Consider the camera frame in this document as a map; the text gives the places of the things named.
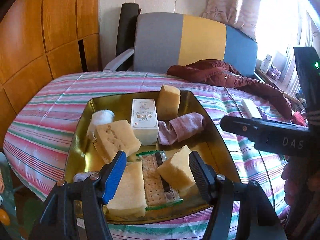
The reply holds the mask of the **yellow sponge block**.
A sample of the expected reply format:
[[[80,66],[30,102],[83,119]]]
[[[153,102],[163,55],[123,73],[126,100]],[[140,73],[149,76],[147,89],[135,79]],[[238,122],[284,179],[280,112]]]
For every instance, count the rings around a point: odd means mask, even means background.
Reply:
[[[142,162],[127,164],[114,198],[106,205],[110,215],[144,217],[147,207]]]
[[[172,120],[178,116],[181,92],[174,86],[162,85],[156,102],[158,120]]]
[[[185,145],[157,168],[160,176],[175,190],[184,191],[195,184],[189,167],[190,153],[191,150]]]

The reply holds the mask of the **yellow sponge block holed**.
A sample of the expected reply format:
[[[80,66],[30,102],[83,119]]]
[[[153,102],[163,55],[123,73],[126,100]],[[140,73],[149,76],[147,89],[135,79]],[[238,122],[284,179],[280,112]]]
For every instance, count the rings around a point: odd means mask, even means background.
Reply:
[[[94,135],[99,146],[97,152],[105,163],[110,163],[118,151],[124,151],[128,157],[138,152],[142,145],[127,120],[98,125]]]

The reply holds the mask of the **cracker packet green edge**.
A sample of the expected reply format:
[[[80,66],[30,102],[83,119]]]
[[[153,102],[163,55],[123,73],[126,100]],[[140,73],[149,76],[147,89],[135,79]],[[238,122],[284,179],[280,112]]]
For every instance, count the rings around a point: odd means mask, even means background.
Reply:
[[[160,210],[181,204],[183,199],[178,191],[166,182],[157,168],[167,159],[164,151],[146,151],[136,155],[142,162],[143,180],[146,198],[146,211]]]

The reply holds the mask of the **pink sock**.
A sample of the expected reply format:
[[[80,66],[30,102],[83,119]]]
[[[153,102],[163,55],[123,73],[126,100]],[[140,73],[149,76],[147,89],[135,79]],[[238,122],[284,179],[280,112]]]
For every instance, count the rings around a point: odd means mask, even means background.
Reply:
[[[201,133],[206,126],[206,121],[203,115],[193,112],[176,117],[169,122],[159,121],[158,126],[159,144],[169,146]]]

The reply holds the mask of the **purple snack packet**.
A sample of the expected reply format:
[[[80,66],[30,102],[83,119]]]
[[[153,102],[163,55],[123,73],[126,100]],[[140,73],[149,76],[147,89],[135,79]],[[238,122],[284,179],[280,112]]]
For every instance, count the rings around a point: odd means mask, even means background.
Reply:
[[[260,113],[261,118],[264,119],[264,120],[267,120],[267,115],[266,115],[266,113],[265,113],[260,107],[257,107],[257,110],[258,110],[258,112]]]

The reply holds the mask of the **red blanket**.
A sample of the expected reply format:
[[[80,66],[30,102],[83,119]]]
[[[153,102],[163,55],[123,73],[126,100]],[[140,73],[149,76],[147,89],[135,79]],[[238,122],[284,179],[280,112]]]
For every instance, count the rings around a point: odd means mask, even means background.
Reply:
[[[306,127],[306,122],[305,122],[305,119],[304,117],[301,115],[300,112],[294,112],[292,115],[291,115],[291,118],[290,118],[291,122],[295,125],[299,125],[299,126],[304,126]]]

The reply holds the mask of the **yellow sponge block front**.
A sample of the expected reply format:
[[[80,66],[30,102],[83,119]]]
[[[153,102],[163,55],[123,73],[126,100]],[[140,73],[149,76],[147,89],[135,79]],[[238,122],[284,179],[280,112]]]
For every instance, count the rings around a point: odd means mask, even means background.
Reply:
[[[144,217],[147,207],[142,162],[127,164],[114,198],[106,205],[110,215]]]

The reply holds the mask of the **purple tissue box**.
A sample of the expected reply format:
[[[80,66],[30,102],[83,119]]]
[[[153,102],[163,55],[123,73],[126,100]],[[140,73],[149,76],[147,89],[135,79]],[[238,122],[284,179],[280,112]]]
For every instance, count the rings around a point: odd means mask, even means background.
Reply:
[[[275,66],[270,66],[269,69],[267,70],[266,75],[270,77],[274,81],[278,81],[281,75],[281,72],[277,70]]]

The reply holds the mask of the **striped bed sheet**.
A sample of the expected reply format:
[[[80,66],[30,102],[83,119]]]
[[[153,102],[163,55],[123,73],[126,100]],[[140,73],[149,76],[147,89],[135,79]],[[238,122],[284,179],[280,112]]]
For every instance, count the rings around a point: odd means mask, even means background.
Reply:
[[[84,107],[91,98],[120,93],[159,91],[162,85],[192,91],[221,133],[243,183],[256,180],[279,217],[286,217],[284,182],[286,162],[277,154],[260,152],[247,138],[220,128],[224,115],[247,114],[242,99],[250,99],[269,120],[285,120],[267,100],[232,88],[214,87],[165,74],[86,72],[60,77],[20,111],[4,138],[4,154],[19,179],[44,201],[55,182],[62,179],[67,153]],[[211,209],[163,223],[110,225],[114,239],[202,239]]]

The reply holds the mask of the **maroon puffer jacket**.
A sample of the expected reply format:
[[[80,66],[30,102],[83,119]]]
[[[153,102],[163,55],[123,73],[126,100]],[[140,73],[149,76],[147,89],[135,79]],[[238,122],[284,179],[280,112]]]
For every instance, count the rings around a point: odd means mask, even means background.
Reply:
[[[186,66],[169,67],[168,75],[193,83],[204,83],[211,86],[234,88],[269,101],[285,118],[292,115],[291,103],[282,91],[254,78],[243,76],[231,64],[221,60],[200,60]]]

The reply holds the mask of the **white rolled sock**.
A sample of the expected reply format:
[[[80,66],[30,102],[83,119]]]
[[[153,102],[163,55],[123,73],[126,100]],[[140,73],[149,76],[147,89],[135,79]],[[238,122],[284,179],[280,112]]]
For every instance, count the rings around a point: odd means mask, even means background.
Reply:
[[[100,110],[92,114],[91,121],[87,129],[87,137],[93,141],[95,140],[95,129],[98,125],[104,125],[113,122],[114,113],[110,110]]]

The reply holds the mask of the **gold metal tray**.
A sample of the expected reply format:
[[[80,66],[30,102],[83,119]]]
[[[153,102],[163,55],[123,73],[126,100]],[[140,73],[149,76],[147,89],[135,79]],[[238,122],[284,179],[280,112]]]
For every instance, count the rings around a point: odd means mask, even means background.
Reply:
[[[157,99],[158,94],[158,91],[116,94],[89,100],[73,135],[65,165],[64,180],[71,183],[77,173],[100,171],[105,163],[95,149],[93,142],[86,135],[93,113],[107,109],[115,114],[115,120],[125,119],[130,121],[133,99]],[[192,112],[203,115],[206,120],[206,128],[202,133],[191,137],[189,140],[176,142],[171,146],[159,144],[142,146],[140,152],[164,150],[167,157],[170,157],[182,146],[187,145],[192,151],[197,151],[202,160],[211,165],[216,173],[223,174],[231,181],[239,183],[241,180],[236,166],[217,129],[217,125],[213,123],[208,111],[200,104],[195,94],[191,91],[183,90],[181,91],[178,114],[184,115]],[[105,214],[105,217],[107,222],[111,224],[141,225],[181,218],[205,210],[208,207],[208,204],[201,198],[197,187],[194,186],[183,193],[183,202],[181,204],[161,210],[146,211],[145,216],[139,218],[121,218],[113,216],[109,212]]]

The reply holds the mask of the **white carton box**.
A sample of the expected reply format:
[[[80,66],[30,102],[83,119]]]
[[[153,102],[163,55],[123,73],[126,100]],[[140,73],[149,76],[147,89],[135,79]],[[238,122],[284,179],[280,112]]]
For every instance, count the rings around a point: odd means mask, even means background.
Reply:
[[[159,127],[154,99],[132,100],[131,127],[143,146],[156,145]]]

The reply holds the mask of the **grey yellow blue chair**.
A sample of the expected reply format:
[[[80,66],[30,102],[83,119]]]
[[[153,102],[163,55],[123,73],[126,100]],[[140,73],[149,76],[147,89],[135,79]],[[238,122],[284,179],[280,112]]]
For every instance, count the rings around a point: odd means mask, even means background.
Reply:
[[[165,74],[173,65],[217,59],[244,76],[253,76],[258,45],[238,29],[207,18],[170,12],[137,17],[134,45],[110,61],[104,70],[115,72],[129,58],[132,70]]]

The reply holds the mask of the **wooden wardrobe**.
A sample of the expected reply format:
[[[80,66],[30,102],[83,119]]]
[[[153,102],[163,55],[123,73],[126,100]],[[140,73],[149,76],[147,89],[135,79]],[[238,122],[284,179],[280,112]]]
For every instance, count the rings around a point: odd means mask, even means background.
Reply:
[[[1,136],[50,81],[101,69],[98,0],[15,0],[1,20]]]

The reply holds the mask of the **black rolled mat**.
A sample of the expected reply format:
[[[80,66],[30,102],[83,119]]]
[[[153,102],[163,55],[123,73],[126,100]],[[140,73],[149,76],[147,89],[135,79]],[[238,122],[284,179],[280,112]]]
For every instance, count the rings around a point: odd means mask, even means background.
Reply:
[[[133,52],[139,13],[140,8],[137,3],[122,4],[117,33],[116,56],[124,52],[127,52],[127,56],[129,52]]]

